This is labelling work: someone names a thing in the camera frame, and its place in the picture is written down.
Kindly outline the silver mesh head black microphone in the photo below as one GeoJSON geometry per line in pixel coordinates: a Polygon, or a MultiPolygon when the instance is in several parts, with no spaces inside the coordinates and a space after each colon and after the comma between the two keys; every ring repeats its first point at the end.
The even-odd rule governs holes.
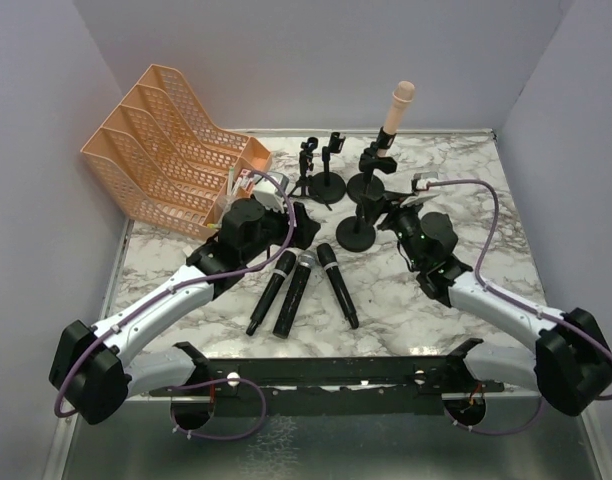
{"type": "Polygon", "coordinates": [[[299,255],[295,272],[273,328],[274,336],[280,339],[288,338],[315,264],[316,256],[313,251],[306,250],[299,255]]]}

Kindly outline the small black tripod stand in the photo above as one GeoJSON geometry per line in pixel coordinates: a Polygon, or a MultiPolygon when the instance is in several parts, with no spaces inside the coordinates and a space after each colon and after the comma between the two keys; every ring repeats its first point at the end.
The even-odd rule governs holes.
{"type": "Polygon", "coordinates": [[[312,182],[312,178],[309,173],[313,170],[313,157],[317,146],[318,139],[316,137],[308,137],[306,141],[301,143],[301,150],[298,155],[299,178],[295,182],[293,189],[288,194],[289,197],[309,197],[308,189],[312,182]]]}

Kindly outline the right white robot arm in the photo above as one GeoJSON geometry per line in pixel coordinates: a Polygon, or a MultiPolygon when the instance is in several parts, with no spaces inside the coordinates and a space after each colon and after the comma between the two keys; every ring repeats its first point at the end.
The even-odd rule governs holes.
{"type": "Polygon", "coordinates": [[[563,312],[530,302],[485,280],[478,266],[459,260],[458,237],[448,215],[419,212],[419,193],[386,192],[360,200],[363,219],[391,231],[424,294],[474,315],[513,337],[520,349],[478,344],[463,360],[470,375],[523,387],[556,410],[577,416],[608,399],[612,352],[589,312],[563,312]]]}

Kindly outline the black stand with round base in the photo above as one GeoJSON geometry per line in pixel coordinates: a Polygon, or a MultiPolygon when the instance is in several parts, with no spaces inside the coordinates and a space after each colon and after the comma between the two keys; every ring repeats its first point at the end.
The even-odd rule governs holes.
{"type": "Polygon", "coordinates": [[[384,192],[383,182],[376,177],[375,171],[392,174],[397,169],[397,162],[393,157],[387,156],[388,150],[395,139],[395,134],[389,134],[380,129],[377,138],[366,147],[360,155],[358,163],[359,173],[354,175],[347,183],[346,190],[349,198],[360,202],[364,194],[380,196],[384,192]]]}

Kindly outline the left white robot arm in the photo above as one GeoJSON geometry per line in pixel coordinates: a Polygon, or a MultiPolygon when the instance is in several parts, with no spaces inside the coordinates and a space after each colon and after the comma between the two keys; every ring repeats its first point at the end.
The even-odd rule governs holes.
{"type": "Polygon", "coordinates": [[[67,417],[62,404],[68,402],[95,425],[133,395],[185,384],[196,362],[183,349],[171,348],[153,366],[137,364],[137,355],[185,315],[216,300],[245,275],[263,269],[251,262],[271,246],[281,251],[306,249],[320,228],[300,202],[275,211],[256,199],[235,201],[221,229],[165,283],[118,314],[93,325],[75,320],[64,328],[49,372],[58,391],[55,415],[67,417]]]}

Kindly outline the beige pink microphone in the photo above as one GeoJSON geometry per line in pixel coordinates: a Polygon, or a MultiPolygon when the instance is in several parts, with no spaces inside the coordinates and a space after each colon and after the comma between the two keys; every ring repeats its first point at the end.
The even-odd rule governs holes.
{"type": "Polygon", "coordinates": [[[393,91],[391,106],[376,140],[376,156],[380,161],[387,159],[386,154],[395,139],[400,123],[414,96],[415,86],[409,81],[400,81],[393,91]]]}

